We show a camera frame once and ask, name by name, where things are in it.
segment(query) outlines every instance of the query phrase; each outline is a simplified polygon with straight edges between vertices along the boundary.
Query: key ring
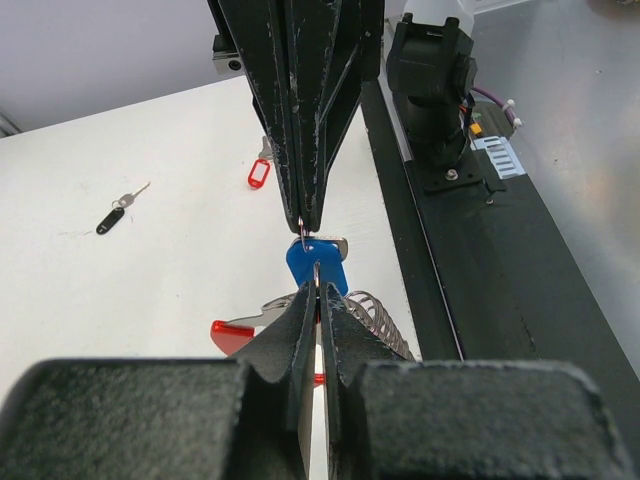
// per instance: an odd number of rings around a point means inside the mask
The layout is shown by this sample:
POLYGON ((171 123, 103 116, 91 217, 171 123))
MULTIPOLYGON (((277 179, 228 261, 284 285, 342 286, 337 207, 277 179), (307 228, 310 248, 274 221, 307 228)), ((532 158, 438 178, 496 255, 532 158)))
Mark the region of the key ring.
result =
POLYGON ((309 235, 309 232, 306 228, 304 228, 304 222, 302 221, 302 217, 298 217, 298 226, 300 227, 300 241, 302 242, 302 250, 305 252, 309 251, 309 247, 304 242, 305 237, 309 235))

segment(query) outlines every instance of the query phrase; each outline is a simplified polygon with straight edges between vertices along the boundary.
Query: red plastic tag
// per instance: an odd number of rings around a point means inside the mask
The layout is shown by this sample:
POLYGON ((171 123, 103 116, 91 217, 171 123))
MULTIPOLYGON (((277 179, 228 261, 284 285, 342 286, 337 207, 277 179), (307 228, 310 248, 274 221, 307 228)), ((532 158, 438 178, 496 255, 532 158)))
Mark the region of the red plastic tag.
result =
POLYGON ((248 344, 254 335, 253 327, 241 327, 222 320, 216 320, 211 325, 211 340, 226 355, 236 353, 248 344))
POLYGON ((264 158, 256 160, 251 169, 251 173, 249 173, 249 185, 251 188, 262 188, 269 176, 269 170, 271 170, 271 163, 269 163, 268 160, 264 158))

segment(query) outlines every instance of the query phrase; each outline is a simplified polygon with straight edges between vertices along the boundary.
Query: blue key tag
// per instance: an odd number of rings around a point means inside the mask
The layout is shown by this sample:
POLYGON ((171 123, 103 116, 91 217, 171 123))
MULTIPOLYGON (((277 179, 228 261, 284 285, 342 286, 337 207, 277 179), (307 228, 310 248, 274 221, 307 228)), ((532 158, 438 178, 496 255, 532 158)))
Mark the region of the blue key tag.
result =
POLYGON ((319 262, 321 281, 333 283, 340 294, 345 296, 349 292, 349 286, 342 266, 342 256, 336 245, 327 240, 307 238, 304 246, 301 241, 297 241, 287 252, 287 265, 298 286, 313 281, 313 266, 319 262))

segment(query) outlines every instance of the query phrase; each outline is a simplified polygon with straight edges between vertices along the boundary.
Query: red key tag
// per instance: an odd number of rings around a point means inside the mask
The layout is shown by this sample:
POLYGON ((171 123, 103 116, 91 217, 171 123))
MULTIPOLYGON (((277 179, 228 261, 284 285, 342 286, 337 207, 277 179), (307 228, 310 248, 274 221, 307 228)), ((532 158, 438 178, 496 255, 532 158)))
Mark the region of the red key tag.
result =
POLYGON ((268 160, 264 158, 256 160, 251 169, 251 173, 249 173, 249 185, 251 188, 262 188, 269 176, 269 170, 271 170, 271 163, 269 163, 268 160))

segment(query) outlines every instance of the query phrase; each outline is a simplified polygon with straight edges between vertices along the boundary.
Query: metal screw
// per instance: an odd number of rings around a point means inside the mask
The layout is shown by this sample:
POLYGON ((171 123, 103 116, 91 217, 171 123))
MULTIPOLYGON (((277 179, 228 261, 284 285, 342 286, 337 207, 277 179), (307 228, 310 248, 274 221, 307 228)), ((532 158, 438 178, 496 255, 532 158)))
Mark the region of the metal screw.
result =
POLYGON ((447 170, 447 173, 444 176, 444 178, 446 178, 450 182, 453 182, 454 180, 458 179, 458 172, 453 168, 451 170, 447 170))

